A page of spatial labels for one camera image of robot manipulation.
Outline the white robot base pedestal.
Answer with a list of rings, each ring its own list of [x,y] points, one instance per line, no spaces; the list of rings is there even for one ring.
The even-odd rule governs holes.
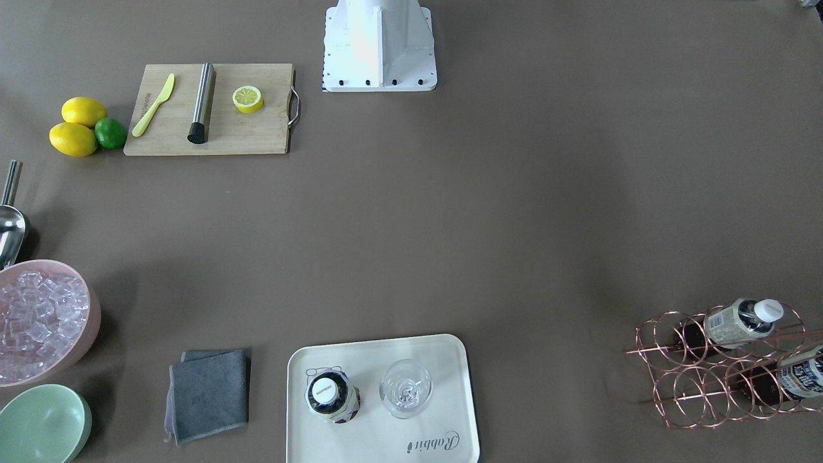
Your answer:
[[[339,1],[326,9],[324,92],[435,90],[432,14],[417,1]]]

